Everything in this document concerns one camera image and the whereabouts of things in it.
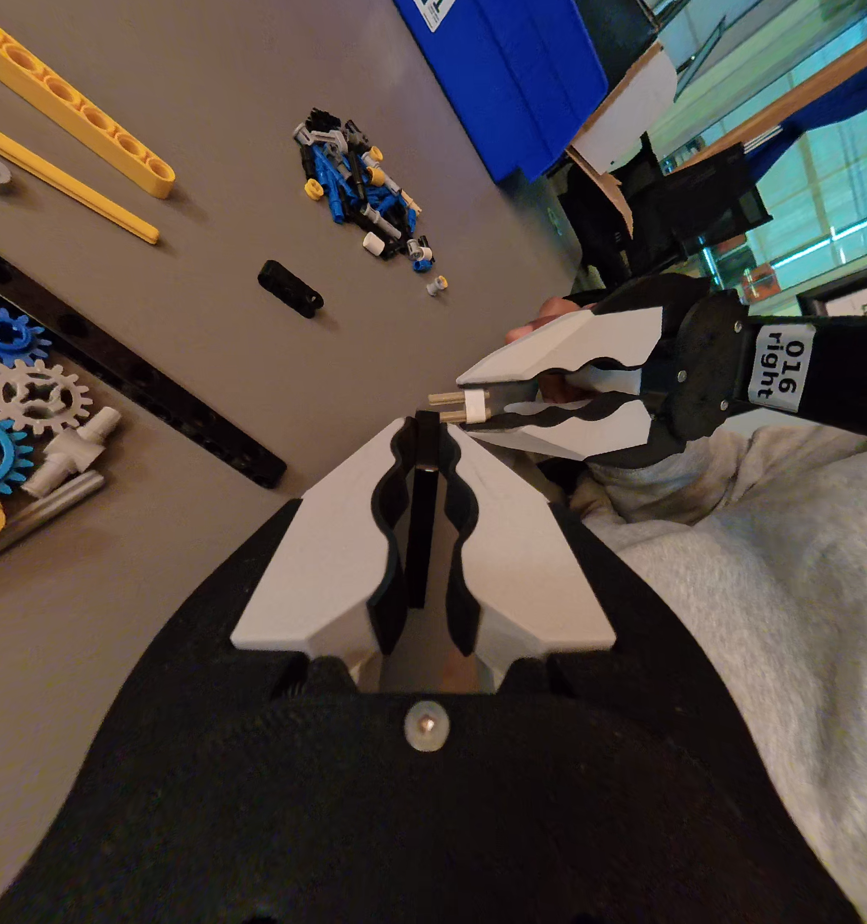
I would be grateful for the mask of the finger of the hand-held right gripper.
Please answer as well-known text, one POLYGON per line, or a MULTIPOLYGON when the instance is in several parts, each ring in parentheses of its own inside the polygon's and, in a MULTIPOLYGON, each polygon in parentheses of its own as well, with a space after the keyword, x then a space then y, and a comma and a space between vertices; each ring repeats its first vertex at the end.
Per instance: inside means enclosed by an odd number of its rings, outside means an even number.
POLYGON ((460 387, 523 385, 545 374, 570 376, 597 392, 638 394, 641 368, 663 334, 663 307, 597 314, 577 309, 497 349, 463 372, 460 387))
POLYGON ((564 404, 515 402, 467 424, 480 442, 540 456, 585 461, 646 445, 652 416, 638 396, 594 396, 564 404))

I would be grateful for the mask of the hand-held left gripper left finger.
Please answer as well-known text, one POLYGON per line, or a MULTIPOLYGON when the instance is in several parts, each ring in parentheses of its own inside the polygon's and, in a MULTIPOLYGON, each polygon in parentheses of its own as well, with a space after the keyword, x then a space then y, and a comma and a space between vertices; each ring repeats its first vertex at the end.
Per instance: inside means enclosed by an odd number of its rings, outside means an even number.
POLYGON ((289 524, 230 640, 241 651, 331 656, 359 676, 408 617, 396 527, 408 509, 414 419, 397 418, 288 503, 289 524))

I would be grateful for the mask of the small black lego beam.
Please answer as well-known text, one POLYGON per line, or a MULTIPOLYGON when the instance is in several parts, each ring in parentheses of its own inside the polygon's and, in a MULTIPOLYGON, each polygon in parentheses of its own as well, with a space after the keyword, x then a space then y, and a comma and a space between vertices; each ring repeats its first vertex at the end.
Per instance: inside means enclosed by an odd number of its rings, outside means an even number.
POLYGON ((324 307, 320 293, 276 260, 266 260, 257 275, 258 284, 269 294, 306 319, 313 319, 324 307))

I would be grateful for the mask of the thin black lego beam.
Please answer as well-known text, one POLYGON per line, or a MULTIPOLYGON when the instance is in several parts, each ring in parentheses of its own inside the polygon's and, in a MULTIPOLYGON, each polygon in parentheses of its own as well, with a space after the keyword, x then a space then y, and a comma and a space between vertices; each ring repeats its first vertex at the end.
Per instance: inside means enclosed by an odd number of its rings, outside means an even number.
POLYGON ((415 415, 416 447, 405 577, 408 606, 423 609, 432 552, 439 483, 440 416, 422 410, 415 415))

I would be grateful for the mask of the person's right forearm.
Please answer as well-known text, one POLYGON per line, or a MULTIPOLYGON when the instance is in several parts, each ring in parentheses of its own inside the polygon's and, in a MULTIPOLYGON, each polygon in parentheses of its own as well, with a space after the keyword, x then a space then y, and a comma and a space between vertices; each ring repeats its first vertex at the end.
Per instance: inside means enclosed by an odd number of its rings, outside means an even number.
POLYGON ((589 464, 569 500, 582 520, 696 525, 742 506, 813 501, 867 473, 867 437, 820 425, 770 425, 749 436, 721 428, 647 468, 589 464))

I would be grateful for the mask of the black office chair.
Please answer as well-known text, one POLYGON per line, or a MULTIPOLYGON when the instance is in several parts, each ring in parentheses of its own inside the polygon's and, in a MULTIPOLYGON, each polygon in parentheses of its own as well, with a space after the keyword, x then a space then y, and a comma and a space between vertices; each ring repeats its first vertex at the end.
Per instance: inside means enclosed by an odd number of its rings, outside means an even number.
POLYGON ((773 219, 742 145, 666 174, 644 133, 638 154, 610 178, 620 183, 631 224, 578 166, 570 168, 558 201, 578 239, 581 264, 612 290, 773 219))

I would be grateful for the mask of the wooden board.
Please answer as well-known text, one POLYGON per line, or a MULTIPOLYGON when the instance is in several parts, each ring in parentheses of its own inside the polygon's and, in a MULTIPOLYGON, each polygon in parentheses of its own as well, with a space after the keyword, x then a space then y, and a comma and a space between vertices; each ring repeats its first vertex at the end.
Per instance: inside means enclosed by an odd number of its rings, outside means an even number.
POLYGON ((867 39, 835 59, 805 82, 769 104, 750 119, 677 166, 675 173, 694 167, 724 150, 742 146, 744 152, 775 137, 782 122, 867 68, 867 39))

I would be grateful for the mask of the person's right hand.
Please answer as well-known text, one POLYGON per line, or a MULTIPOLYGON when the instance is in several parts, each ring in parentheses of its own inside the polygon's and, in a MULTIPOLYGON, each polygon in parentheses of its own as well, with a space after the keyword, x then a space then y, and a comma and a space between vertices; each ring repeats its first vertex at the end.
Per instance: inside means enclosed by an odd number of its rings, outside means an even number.
POLYGON ((548 298, 543 305, 540 307, 536 317, 527 321, 526 323, 511 329, 505 337, 505 345, 510 345, 523 337, 532 334, 538 329, 543 328, 547 324, 554 321, 556 318, 578 312, 580 310, 592 310, 594 306, 593 302, 586 303, 584 305, 579 304, 578 302, 559 296, 553 296, 548 298))

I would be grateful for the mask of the white lego connector with pins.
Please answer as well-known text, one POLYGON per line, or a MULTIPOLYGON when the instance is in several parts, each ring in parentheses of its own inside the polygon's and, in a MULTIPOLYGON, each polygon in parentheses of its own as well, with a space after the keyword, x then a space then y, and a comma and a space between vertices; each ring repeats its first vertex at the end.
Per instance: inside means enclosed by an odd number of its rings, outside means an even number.
POLYGON ((493 415, 490 404, 494 388, 467 387, 451 392, 428 394, 427 404, 442 424, 479 425, 493 415))

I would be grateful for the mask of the long black lego beam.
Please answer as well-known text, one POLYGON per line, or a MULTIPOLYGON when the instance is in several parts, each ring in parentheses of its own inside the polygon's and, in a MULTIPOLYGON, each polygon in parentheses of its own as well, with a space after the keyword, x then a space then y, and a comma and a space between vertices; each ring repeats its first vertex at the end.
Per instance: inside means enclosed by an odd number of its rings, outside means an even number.
POLYGON ((0 308, 45 330, 59 355, 267 490, 287 463, 0 256, 0 308))

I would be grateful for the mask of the blue plastic bin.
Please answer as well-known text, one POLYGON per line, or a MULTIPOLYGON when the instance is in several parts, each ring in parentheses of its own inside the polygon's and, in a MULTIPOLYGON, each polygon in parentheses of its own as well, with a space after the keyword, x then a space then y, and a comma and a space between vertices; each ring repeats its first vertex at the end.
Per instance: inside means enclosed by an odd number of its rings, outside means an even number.
POLYGON ((572 1, 396 1, 489 176, 543 176, 610 84, 572 1))

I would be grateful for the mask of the light grey lego gear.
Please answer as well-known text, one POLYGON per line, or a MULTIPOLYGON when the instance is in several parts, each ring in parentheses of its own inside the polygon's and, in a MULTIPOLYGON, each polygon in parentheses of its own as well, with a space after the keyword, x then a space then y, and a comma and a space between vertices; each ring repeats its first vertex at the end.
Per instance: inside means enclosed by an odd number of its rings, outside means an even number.
POLYGON ((60 365, 41 359, 33 365, 22 359, 0 363, 0 423, 9 423, 14 433, 39 437, 76 429, 89 418, 92 404, 88 388, 60 365))

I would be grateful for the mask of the long yellow lego beam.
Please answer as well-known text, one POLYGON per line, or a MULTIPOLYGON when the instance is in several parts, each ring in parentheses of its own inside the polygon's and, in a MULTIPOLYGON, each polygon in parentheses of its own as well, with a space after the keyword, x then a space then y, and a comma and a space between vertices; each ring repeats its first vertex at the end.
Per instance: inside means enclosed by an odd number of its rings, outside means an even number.
POLYGON ((170 165, 0 26, 0 82, 140 189, 166 200, 170 165))

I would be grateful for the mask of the pile of small lego pins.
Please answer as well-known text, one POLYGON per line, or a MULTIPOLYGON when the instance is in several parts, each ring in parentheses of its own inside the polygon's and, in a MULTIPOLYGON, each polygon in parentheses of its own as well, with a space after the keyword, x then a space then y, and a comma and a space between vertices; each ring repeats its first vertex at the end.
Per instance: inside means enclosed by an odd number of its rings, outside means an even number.
POLYGON ((304 193, 324 203, 335 225, 357 228, 362 248, 375 259, 401 256, 416 273, 433 271, 433 249, 418 230, 421 206, 386 171, 382 151, 353 120, 313 107, 292 137, 304 193))

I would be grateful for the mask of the yellow lego axle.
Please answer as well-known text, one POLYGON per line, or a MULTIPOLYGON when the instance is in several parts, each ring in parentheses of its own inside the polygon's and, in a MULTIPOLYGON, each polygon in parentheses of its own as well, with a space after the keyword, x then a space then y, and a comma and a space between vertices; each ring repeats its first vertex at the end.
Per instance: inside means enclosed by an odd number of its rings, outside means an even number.
POLYGON ((24 145, 13 141, 2 132, 0 132, 0 156, 146 243, 153 246, 158 244, 160 233, 156 227, 52 165, 46 159, 25 148, 24 145))

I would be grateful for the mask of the grey lego axle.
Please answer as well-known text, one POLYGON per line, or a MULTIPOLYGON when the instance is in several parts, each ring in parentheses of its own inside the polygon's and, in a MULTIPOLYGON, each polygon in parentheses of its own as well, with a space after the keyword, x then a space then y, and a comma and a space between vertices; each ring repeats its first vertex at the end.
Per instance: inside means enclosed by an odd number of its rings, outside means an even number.
POLYGON ((29 504, 8 520, 1 530, 0 554, 101 491, 105 483, 103 474, 88 470, 70 479, 45 498, 29 504))

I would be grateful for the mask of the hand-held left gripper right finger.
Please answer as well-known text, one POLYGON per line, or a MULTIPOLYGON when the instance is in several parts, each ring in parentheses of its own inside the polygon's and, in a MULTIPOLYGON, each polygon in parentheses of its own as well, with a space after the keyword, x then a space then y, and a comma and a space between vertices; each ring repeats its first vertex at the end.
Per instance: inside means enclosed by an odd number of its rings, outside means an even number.
POLYGON ((613 627, 543 493, 454 424, 442 429, 440 470, 458 535, 447 626, 485 688, 521 659, 611 650, 613 627))

